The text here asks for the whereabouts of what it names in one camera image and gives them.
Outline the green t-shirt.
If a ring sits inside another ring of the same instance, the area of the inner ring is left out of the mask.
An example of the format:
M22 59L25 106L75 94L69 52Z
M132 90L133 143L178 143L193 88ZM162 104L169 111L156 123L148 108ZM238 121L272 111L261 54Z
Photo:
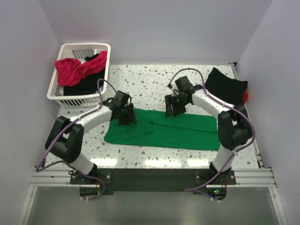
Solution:
M212 116L181 114L165 117L154 110L135 109L137 122L121 126L110 121L104 140L119 145L213 150L220 147L217 121Z

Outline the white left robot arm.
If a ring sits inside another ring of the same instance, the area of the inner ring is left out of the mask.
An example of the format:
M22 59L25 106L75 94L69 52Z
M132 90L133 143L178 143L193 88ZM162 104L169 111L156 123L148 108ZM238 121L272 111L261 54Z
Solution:
M92 184L97 179L98 168L82 153L83 137L93 128L112 120L121 126L136 123L129 94L117 91L114 97L81 115L72 118L59 116L47 138L45 149L81 172L80 177L85 183Z

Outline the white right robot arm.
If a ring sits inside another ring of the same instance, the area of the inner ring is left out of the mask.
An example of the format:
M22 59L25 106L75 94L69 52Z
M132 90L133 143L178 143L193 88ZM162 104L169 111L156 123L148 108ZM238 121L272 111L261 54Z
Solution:
M234 106L213 96L202 85L193 85L187 76L169 83L172 91L165 96L165 116L177 116L186 112L186 105L192 104L205 110L217 120L217 136L220 147L211 162L209 179L220 184L225 179L225 172L232 167L235 154L253 140L253 126L243 105Z

